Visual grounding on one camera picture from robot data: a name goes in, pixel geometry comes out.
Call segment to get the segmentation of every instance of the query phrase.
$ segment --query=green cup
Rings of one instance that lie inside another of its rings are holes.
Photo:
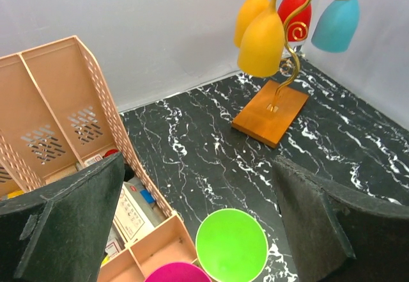
[[[267,262],[267,238],[259,223],[234,208],[211,213],[196,235],[200,265],[220,282],[249,282]]]

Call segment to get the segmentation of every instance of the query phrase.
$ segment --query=yellow goblet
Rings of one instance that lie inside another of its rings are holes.
[[[269,77],[279,69],[284,28],[275,10],[276,2],[271,0],[267,9],[251,22],[240,45],[238,67],[254,77]]]
[[[250,23],[268,7],[269,0],[246,0],[238,12],[235,31],[235,45],[240,47],[243,34]]]

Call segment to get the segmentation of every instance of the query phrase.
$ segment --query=blue object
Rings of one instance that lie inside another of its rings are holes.
[[[359,16],[358,0],[333,1],[320,17],[311,42],[326,52],[345,52],[357,30]]]
[[[149,204],[152,204],[155,202],[155,199],[153,199],[151,193],[147,189],[144,189],[139,192],[141,193],[142,197],[146,200],[146,202],[148,202]]]

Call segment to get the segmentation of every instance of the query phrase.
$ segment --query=white wall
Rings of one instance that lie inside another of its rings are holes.
[[[0,0],[0,55],[78,35],[120,110],[237,69],[244,0]]]
[[[330,2],[319,0],[313,8],[312,29]],[[361,19],[346,52],[323,52],[310,41],[304,52],[333,79],[409,129],[409,0],[359,3]]]

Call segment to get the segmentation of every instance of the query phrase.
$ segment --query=storage bin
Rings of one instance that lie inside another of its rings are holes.
[[[0,58],[0,89],[0,196],[47,185],[117,148],[167,219],[137,242],[138,253],[127,243],[102,267],[109,274],[101,281],[119,281],[116,274],[138,281],[162,259],[194,262],[189,234],[139,162],[101,69],[76,36]],[[175,244],[178,238],[183,244]]]

